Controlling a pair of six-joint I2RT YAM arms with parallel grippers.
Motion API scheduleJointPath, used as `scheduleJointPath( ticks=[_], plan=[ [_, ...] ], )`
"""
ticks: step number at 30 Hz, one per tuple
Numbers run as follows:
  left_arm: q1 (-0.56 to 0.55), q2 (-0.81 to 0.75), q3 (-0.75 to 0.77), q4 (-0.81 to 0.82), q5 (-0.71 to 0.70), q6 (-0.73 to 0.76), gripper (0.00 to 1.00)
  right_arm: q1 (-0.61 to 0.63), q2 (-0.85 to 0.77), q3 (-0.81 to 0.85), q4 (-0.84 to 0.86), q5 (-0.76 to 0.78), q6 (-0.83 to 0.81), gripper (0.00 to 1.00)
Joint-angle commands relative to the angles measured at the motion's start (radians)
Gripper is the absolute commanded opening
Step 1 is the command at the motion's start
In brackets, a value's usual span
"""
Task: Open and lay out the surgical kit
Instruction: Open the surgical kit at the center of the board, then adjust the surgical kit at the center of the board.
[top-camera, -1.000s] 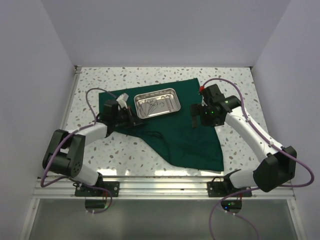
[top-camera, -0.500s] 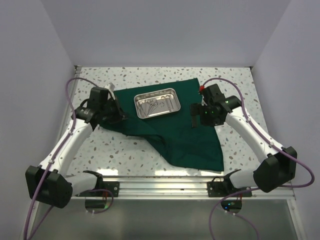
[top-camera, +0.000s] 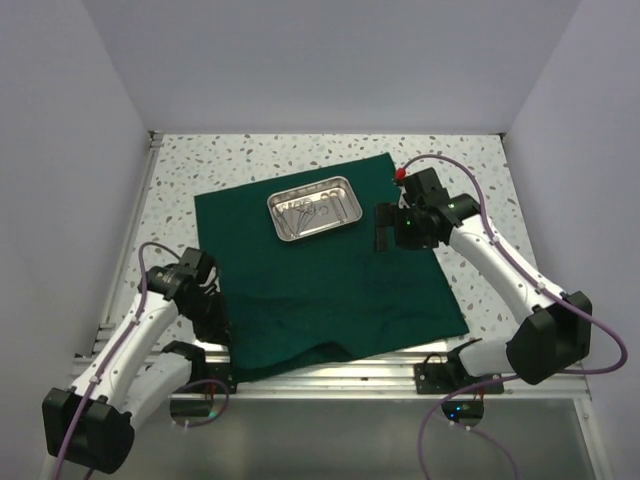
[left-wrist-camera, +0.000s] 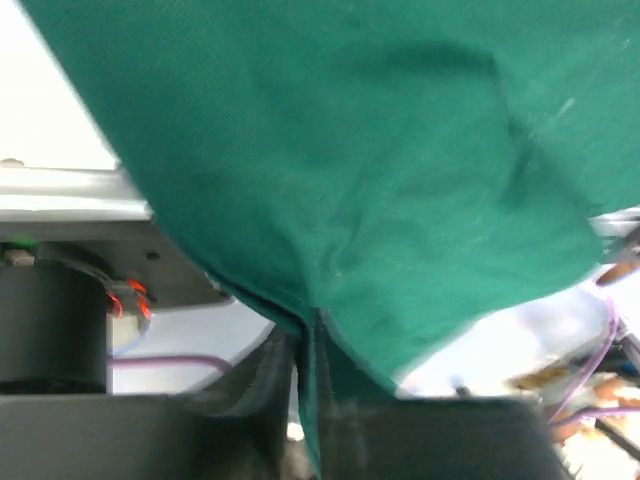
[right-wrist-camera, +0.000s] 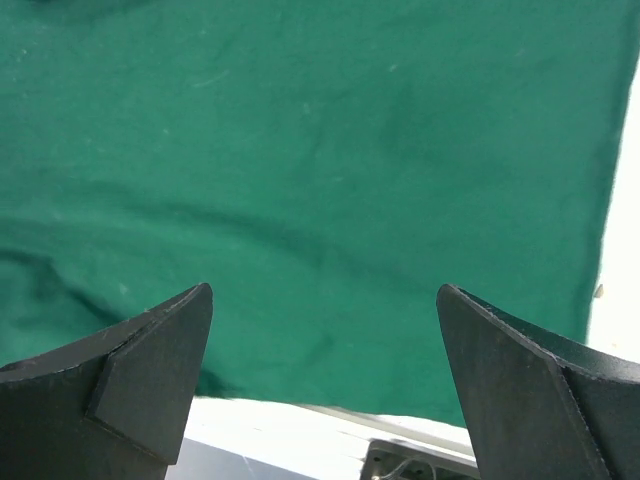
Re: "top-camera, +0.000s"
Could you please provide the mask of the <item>stainless steel instrument tray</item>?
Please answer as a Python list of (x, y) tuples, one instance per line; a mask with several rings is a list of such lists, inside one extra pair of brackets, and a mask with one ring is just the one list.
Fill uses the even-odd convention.
[(363, 209), (343, 176), (334, 176), (270, 195), (267, 209), (277, 237), (295, 242), (357, 223)]

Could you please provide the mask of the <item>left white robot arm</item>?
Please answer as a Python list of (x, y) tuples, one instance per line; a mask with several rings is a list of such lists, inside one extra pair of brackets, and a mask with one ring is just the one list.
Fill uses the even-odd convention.
[(209, 253), (187, 248), (165, 266), (142, 267), (122, 323), (89, 366), (42, 403), (48, 454), (58, 479), (71, 462), (112, 474), (136, 432), (173, 393), (230, 399), (231, 382), (214, 374), (203, 344), (230, 344), (230, 322)]

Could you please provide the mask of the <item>dark green surgical cloth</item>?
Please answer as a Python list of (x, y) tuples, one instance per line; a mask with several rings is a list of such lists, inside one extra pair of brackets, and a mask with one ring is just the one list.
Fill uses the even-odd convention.
[[(195, 198), (200, 247), (220, 269), (238, 381), (468, 332), (432, 251), (374, 249), (374, 208), (399, 196), (394, 171), (382, 154)], [(333, 176), (351, 183), (362, 219), (305, 240), (279, 239), (268, 197)]]

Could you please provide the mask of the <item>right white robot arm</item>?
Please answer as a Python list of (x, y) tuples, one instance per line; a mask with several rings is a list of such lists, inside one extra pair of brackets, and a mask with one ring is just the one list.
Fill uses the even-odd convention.
[(583, 293), (567, 294), (541, 275), (500, 237), (478, 201), (450, 196), (434, 169), (400, 168), (394, 182), (399, 200), (374, 210), (375, 250), (391, 243), (406, 250), (451, 247), (489, 282), (518, 325), (510, 339), (471, 340), (450, 351), (444, 376), (451, 389), (468, 392), (494, 374), (536, 385), (589, 354), (591, 325), (583, 316), (593, 307)]

